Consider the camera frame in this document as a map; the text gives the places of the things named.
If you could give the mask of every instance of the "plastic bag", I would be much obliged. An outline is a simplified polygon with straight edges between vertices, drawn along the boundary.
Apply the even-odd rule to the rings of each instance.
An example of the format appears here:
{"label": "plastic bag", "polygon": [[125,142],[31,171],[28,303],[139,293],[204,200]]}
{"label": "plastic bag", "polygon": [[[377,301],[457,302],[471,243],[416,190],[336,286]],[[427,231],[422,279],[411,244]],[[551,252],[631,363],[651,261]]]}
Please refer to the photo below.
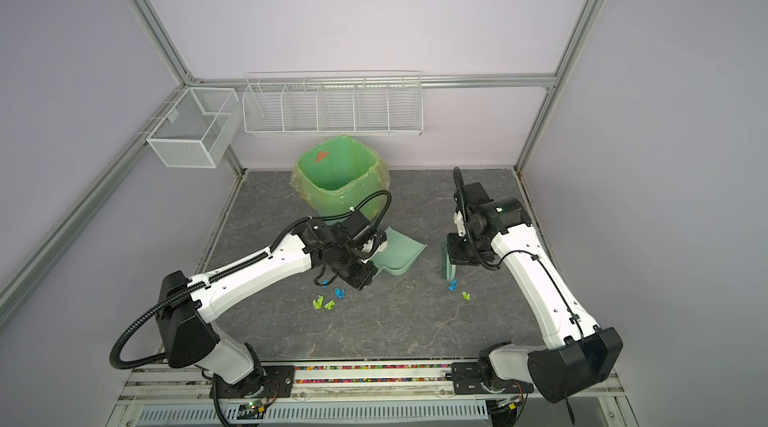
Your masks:
{"label": "plastic bag", "polygon": [[[337,215],[348,212],[369,194],[389,189],[389,168],[376,151],[342,135],[299,157],[290,184],[321,216]],[[379,196],[361,211],[373,219],[385,201]]]}

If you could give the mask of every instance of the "dustpan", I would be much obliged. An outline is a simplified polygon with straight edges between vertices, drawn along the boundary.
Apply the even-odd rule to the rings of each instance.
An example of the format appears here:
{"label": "dustpan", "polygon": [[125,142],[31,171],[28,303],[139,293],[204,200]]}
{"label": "dustpan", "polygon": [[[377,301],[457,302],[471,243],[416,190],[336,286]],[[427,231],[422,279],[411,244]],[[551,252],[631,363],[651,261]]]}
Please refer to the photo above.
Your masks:
{"label": "dustpan", "polygon": [[393,276],[402,276],[416,262],[418,255],[427,247],[410,237],[388,227],[386,230],[387,248],[373,254],[371,261],[379,268],[379,273],[386,270]]}

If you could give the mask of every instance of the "wire mesh shelf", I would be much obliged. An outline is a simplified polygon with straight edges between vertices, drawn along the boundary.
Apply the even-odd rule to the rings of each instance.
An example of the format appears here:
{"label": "wire mesh shelf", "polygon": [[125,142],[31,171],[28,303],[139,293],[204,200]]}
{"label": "wire mesh shelf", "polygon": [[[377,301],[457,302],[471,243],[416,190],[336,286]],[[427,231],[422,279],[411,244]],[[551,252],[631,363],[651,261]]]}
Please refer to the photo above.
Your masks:
{"label": "wire mesh shelf", "polygon": [[421,77],[258,77],[246,75],[245,131],[256,136],[421,134]]}
{"label": "wire mesh shelf", "polygon": [[243,118],[233,88],[189,87],[147,136],[168,167],[215,168]]}

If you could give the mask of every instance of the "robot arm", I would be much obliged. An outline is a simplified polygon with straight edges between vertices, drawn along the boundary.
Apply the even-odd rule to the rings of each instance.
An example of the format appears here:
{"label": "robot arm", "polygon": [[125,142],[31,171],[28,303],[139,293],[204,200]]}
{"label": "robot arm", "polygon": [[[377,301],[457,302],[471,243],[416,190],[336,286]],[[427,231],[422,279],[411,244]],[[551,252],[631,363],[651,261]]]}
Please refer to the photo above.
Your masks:
{"label": "robot arm", "polygon": [[545,344],[532,349],[503,343],[483,350],[478,361],[483,384],[498,389],[510,379],[534,383],[556,403],[605,380],[623,346],[621,338],[612,327],[600,328],[581,307],[520,202],[494,202],[480,183],[465,185],[458,168],[454,179],[458,234],[448,235],[449,262],[506,267],[531,305]]}
{"label": "robot arm", "polygon": [[[374,197],[386,195],[387,202],[375,219],[369,221],[360,208]],[[387,191],[371,194],[355,209],[333,217],[306,217],[292,223],[270,245],[219,269],[186,278],[181,271],[163,279],[158,305],[154,306],[123,333],[112,348],[110,363],[116,369],[132,369],[168,359],[173,368],[198,365],[213,372],[237,397],[258,393],[264,384],[264,369],[250,345],[236,342],[216,319],[230,307],[255,292],[296,273],[320,268],[315,283],[326,268],[351,287],[369,285],[377,272],[368,262],[386,248],[386,234],[379,222],[386,213],[391,195]],[[328,225],[326,221],[340,221]],[[135,361],[123,361],[120,352],[133,333],[155,317],[165,352]]]}

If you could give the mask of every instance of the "black mounting bracket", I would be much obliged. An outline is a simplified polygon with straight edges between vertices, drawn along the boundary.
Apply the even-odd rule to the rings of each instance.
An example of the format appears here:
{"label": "black mounting bracket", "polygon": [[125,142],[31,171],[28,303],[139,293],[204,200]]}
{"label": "black mounting bracket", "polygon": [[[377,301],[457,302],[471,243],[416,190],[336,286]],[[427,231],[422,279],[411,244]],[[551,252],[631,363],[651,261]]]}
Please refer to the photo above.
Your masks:
{"label": "black mounting bracket", "polygon": [[[245,399],[251,398],[248,395],[252,395],[254,398],[260,399],[267,397],[271,399],[277,392],[277,397],[290,397],[291,389],[293,388],[293,374],[296,371],[296,367],[293,365],[265,365],[263,367],[262,375],[259,375],[260,382],[262,382],[260,390],[253,392],[252,385],[248,385],[248,377],[244,378],[235,385],[228,384],[220,377],[216,377],[216,393],[219,399]],[[211,388],[208,394],[209,398],[214,397],[214,390]]]}
{"label": "black mounting bracket", "polygon": [[500,389],[486,389],[480,381],[480,369],[476,362],[455,362],[451,364],[451,373],[446,375],[446,379],[453,382],[453,392],[456,395],[466,394],[519,394],[522,389],[523,394],[533,392],[533,384],[522,381],[513,381],[506,383]]}

